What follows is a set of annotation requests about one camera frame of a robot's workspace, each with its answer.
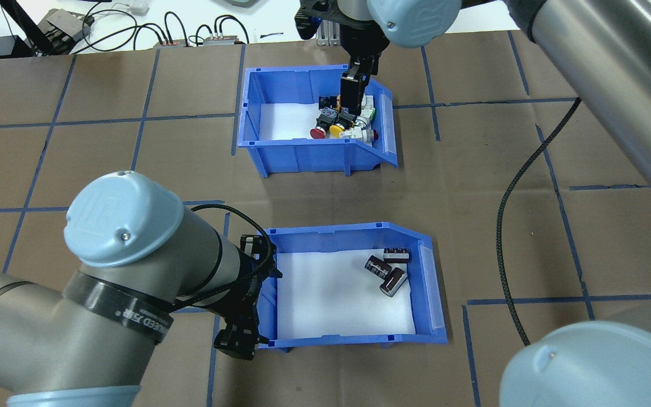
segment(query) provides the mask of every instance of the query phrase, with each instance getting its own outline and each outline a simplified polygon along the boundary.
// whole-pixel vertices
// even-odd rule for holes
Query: black wire
[[[215,18],[215,21],[212,22],[212,28],[214,28],[214,30],[215,30],[215,34],[218,33],[218,20],[220,20],[220,18],[225,18],[226,16],[231,16],[232,18],[235,17],[235,16],[233,16],[233,15],[219,15],[219,16],[217,16],[217,17]]]
[[[11,26],[8,23],[8,18],[7,18],[7,13],[5,13],[5,8],[3,8],[2,6],[0,6],[0,8],[2,8],[2,15],[5,16],[5,21],[7,22],[8,28],[10,29],[11,36],[14,36],[14,32],[11,30]],[[20,26],[20,28],[21,28],[21,17],[19,15],[19,10],[16,7],[14,7],[14,14],[16,15],[15,23],[16,23],[16,25]],[[32,57],[36,57],[37,56],[37,51],[36,51],[36,46],[34,45],[34,41],[32,41],[29,38],[27,38],[27,41],[29,41],[29,48],[31,48],[31,50],[32,50]]]
[[[579,107],[580,103],[581,103],[581,98],[576,98],[574,104],[571,105],[571,108],[569,108],[569,111],[564,115],[564,118],[561,119],[559,125],[554,129],[553,132],[551,132],[549,137],[547,137],[547,139],[542,142],[539,148],[535,150],[534,154],[532,154],[532,156],[529,157],[527,162],[525,162],[524,165],[522,165],[521,170],[517,172],[517,175],[515,175],[513,180],[511,180],[509,187],[506,188],[506,192],[504,192],[504,196],[501,198],[499,211],[496,214],[496,261],[498,261],[498,265],[499,265],[501,288],[504,291],[506,306],[509,307],[509,314],[511,314],[511,319],[514,320],[514,326],[517,327],[517,332],[519,333],[519,337],[522,338],[522,342],[524,343],[524,346],[529,346],[530,341],[529,338],[527,337],[527,333],[524,332],[524,327],[522,327],[522,321],[519,319],[519,315],[517,314],[517,309],[514,307],[514,299],[511,298],[511,291],[509,291],[509,282],[506,280],[506,269],[504,268],[504,250],[501,245],[501,227],[502,224],[504,223],[504,209],[506,208],[506,201],[509,200],[509,196],[511,196],[511,193],[514,191],[514,188],[516,187],[519,180],[521,180],[524,173],[527,172],[527,170],[529,170],[529,167],[531,167],[534,161],[537,160],[537,158],[539,158],[542,152],[544,152],[547,146],[549,146],[550,142],[554,140],[554,137],[556,137],[556,135],[559,134],[559,132],[561,131],[561,129],[564,128],[564,126],[566,126],[566,123],[569,121],[569,119],[571,119],[572,115],[574,115],[574,111],[576,111],[576,108]]]
[[[5,13],[5,8],[3,8],[2,6],[0,6],[0,8],[2,9],[2,15],[5,16],[5,21],[7,22],[7,27],[10,29],[11,36],[14,36],[14,31],[11,30],[11,26],[8,23],[8,18],[7,18],[7,13]]]
[[[162,42],[162,37],[157,32],[157,30],[150,27],[150,24],[152,24],[152,23],[145,23],[145,24],[142,24],[141,26],[137,27],[137,30],[134,32],[134,40],[132,40],[132,51],[137,51],[137,36],[138,36],[138,34],[140,34],[140,31],[142,30],[142,28],[150,29],[157,36],[158,43],[160,43],[160,45],[164,45],[163,42]]]
[[[160,34],[162,34],[163,41],[165,41],[165,39],[167,39],[167,34],[165,34],[165,30],[163,30],[162,27],[159,24],[157,24],[157,23],[145,23],[145,24],[142,24],[141,27],[144,27],[146,25],[151,25],[153,27],[157,27],[157,29],[160,30]]]
[[[207,28],[207,31],[210,33],[210,37],[212,37],[212,29],[210,28],[209,25],[207,24],[201,24],[197,30],[194,32],[194,36],[198,37],[199,36],[199,31],[202,30],[202,28]]]
[[[100,52],[114,51],[116,49],[122,48],[127,43],[129,43],[129,41],[134,39],[135,31],[132,31],[132,34],[130,34],[129,38],[126,39],[126,41],[124,41],[124,43],[120,44],[119,46],[116,46],[116,47],[113,47],[113,48],[110,48],[110,49],[99,49],[99,48],[95,47],[95,44],[98,44],[102,39],[111,38],[115,34],[124,33],[124,31],[126,31],[126,30],[132,30],[134,28],[137,28],[137,18],[135,18],[135,16],[131,15],[130,13],[128,13],[126,11],[116,10],[115,8],[106,8],[105,10],[99,10],[99,11],[95,11],[94,13],[92,13],[92,11],[95,10],[95,7],[101,5],[101,3],[103,3],[103,2],[95,3],[95,5],[92,6],[89,11],[87,11],[87,14],[85,14],[85,16],[83,16],[83,18],[82,18],[82,30],[83,31],[85,30],[85,22],[88,20],[88,18],[90,18],[91,16],[95,16],[95,15],[104,13],[106,11],[115,11],[115,12],[118,12],[120,14],[129,16],[129,18],[132,18],[132,21],[134,21],[134,26],[130,27],[130,28],[126,28],[123,31],[117,31],[116,33],[110,34],[109,36],[103,37],[100,40],[95,41],[94,43],[90,43],[90,41],[87,38],[88,36],[85,36],[83,39],[85,40],[85,43],[87,43],[87,46],[85,48],[80,49],[79,51],[77,51],[77,52],[75,52],[73,54],[77,54],[78,52],[82,51],[83,49],[87,49],[87,48],[95,49],[96,51],[100,51]]]
[[[202,44],[205,43],[206,39],[202,38],[201,36],[188,36],[188,39],[193,43],[195,46],[201,46]]]
[[[184,36],[184,41],[185,41],[185,46],[189,46],[188,44],[188,31],[185,30],[185,25],[183,24],[183,21],[180,20],[180,17],[173,13],[172,11],[167,11],[165,13],[165,31],[167,32],[167,38],[170,39],[170,43],[172,44],[172,36],[170,35],[170,29],[167,26],[167,16],[172,15],[175,18],[177,18],[177,21],[180,23],[181,28],[183,29],[183,36]]]
[[[210,298],[212,296],[217,296],[217,294],[224,293],[228,289],[231,289],[235,287],[236,285],[245,283],[248,280],[251,280],[255,276],[257,276],[259,273],[261,273],[262,268],[266,263],[268,263],[270,260],[272,260],[273,255],[273,243],[271,242],[271,238],[268,237],[268,234],[264,231],[264,229],[261,228],[261,225],[258,225],[254,220],[250,219],[246,214],[242,213],[241,211],[238,211],[237,209],[233,208],[232,206],[227,206],[223,205],[221,203],[206,203],[203,205],[198,205],[192,208],[193,212],[197,212],[201,209],[209,209],[209,208],[218,208],[218,209],[224,209],[225,211],[230,211],[237,216],[241,217],[243,220],[246,222],[250,223],[251,226],[255,227],[258,232],[263,236],[263,238],[266,240],[266,245],[268,245],[268,251],[266,253],[266,256],[261,258],[261,262],[258,263],[258,265],[248,274],[241,276],[240,278],[237,278],[236,280],[223,284],[217,288],[214,289],[209,289],[208,291],[198,294],[197,296],[194,296],[190,299],[187,299],[185,301],[177,301],[175,303],[175,306],[173,307],[172,311],[177,311],[178,309],[183,309],[187,306],[191,306],[193,304],[197,304],[201,302],[204,299]]]
[[[245,30],[245,26],[240,23],[240,20],[235,18],[234,16],[226,16],[224,19],[220,20],[220,34],[223,33],[223,23],[227,20],[233,20],[235,23],[238,23],[240,25],[240,28],[242,28],[243,33],[245,33],[245,42],[247,44],[250,44],[250,36],[248,36],[248,30]]]
[[[139,28],[139,27],[140,27],[139,25],[135,25],[135,26],[132,26],[132,27],[122,28],[122,29],[119,30],[119,31],[115,31],[114,33],[111,33],[111,34],[109,34],[108,36],[104,36],[104,37],[98,39],[97,41],[93,42],[92,44],[90,44],[90,45],[88,45],[88,46],[86,46],[86,47],[84,47],[84,48],[77,49],[77,51],[72,52],[72,55],[74,55],[74,54],[79,54],[80,52],[84,51],[85,49],[94,48],[95,45],[101,43],[102,41],[105,41],[106,39],[112,38],[112,37],[116,36],[117,34],[122,34],[122,33],[124,33],[124,32],[127,31],[127,30],[134,30],[134,29],[137,29],[137,28]]]

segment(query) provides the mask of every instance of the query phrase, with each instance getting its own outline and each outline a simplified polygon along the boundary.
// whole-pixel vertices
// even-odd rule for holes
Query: white table
[[[26,10],[35,23],[39,23],[51,8],[64,8],[65,10],[85,13],[92,7],[91,2],[80,0],[20,0],[21,6]],[[98,10],[111,8],[114,3],[103,3]],[[183,19],[188,34],[194,34],[197,26],[202,23],[212,26],[212,20],[222,14],[237,16],[248,29],[251,42],[279,42],[299,41],[300,37],[295,29],[293,16],[298,9],[298,0],[257,0],[250,7],[237,7],[225,0],[150,0],[150,11],[145,16],[138,16],[138,23],[158,23],[163,26],[163,15],[166,11],[175,11]],[[169,18],[170,32],[173,37],[181,38],[181,28],[174,18]],[[22,38],[24,33],[18,26],[10,21],[11,28]],[[96,41],[107,34],[132,25],[130,18],[119,13],[99,16],[90,34],[90,41]],[[510,18],[506,5],[503,2],[487,3],[473,8],[462,10],[449,33],[463,33],[473,31],[500,31],[515,30],[517,26]],[[234,21],[224,24],[225,34],[237,34],[244,39],[240,27]],[[262,34],[283,33],[278,36],[259,38]],[[0,36],[8,34],[5,18],[0,10]],[[107,48],[124,41],[129,32],[103,41],[98,47]],[[137,41],[137,49],[149,49],[155,44],[155,36],[151,31],[143,30]],[[122,50],[132,49],[132,44],[124,46]]]

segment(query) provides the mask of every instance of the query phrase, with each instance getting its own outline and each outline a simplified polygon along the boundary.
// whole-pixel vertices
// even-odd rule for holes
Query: brown table surface
[[[521,348],[496,266],[498,202],[576,94],[519,32],[447,34],[383,54],[397,169],[264,179],[245,151],[231,154],[244,68],[344,61],[312,41],[0,60],[0,270],[64,288],[79,265],[64,211],[88,182],[131,166],[264,227],[393,222],[433,239],[449,345],[211,361],[214,317],[176,314],[135,405],[207,405],[210,389],[215,406],[496,406]],[[223,213],[202,216],[222,231]],[[230,239],[244,232],[233,217]],[[532,341],[651,299],[651,189],[586,106],[511,197],[504,251]],[[0,405],[9,395],[0,389]]]

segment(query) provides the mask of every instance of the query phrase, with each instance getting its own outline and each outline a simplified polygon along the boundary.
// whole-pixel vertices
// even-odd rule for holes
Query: white foam
[[[363,268],[371,255],[383,250],[279,253],[278,339],[415,333],[409,282],[393,298],[383,294],[383,281]]]
[[[320,116],[318,103],[264,103],[261,106],[259,140],[294,140],[310,137],[315,119]]]

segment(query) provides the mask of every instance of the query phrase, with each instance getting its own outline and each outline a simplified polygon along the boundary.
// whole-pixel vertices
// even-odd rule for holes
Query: blue plastic bin
[[[343,345],[352,343],[398,342],[447,343],[444,312],[441,309],[439,281],[436,277],[431,238],[388,222],[343,224],[319,227],[268,229],[269,237],[278,246],[278,253],[323,252],[401,247],[411,251],[406,272],[411,285],[411,314],[416,334],[340,336],[325,335],[298,339],[278,339],[278,280],[268,278],[258,299],[260,332],[270,338],[260,348],[287,350],[298,346]]]
[[[373,146],[342,138],[261,141],[261,106],[264,103],[318,103],[318,96],[337,95],[347,65],[320,67],[249,68],[240,106],[238,147],[247,149],[262,177],[274,172],[320,172],[373,170],[382,162],[398,167],[396,131],[393,126],[393,95],[371,79],[366,94],[376,108],[372,128],[378,131]]]

